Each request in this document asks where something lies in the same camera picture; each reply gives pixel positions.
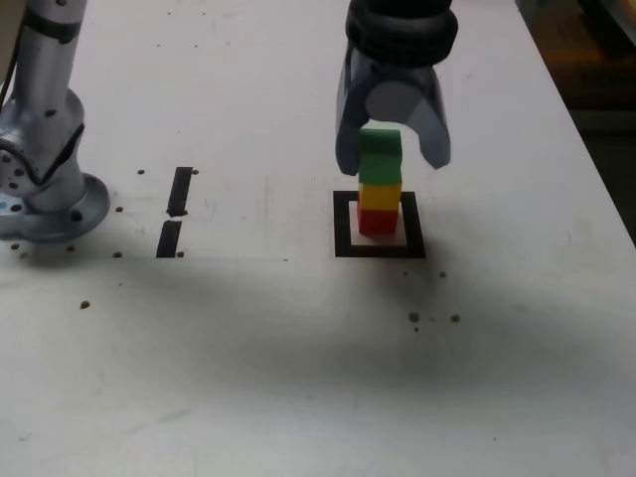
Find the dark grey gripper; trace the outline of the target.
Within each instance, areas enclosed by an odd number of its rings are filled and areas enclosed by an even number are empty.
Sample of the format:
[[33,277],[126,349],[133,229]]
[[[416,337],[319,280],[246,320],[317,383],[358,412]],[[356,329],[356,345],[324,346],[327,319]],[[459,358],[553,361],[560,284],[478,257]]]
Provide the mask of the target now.
[[348,44],[337,91],[335,140],[337,164],[345,175],[359,173],[360,130],[370,119],[411,129],[432,168],[450,163],[450,135],[433,67],[371,60]]

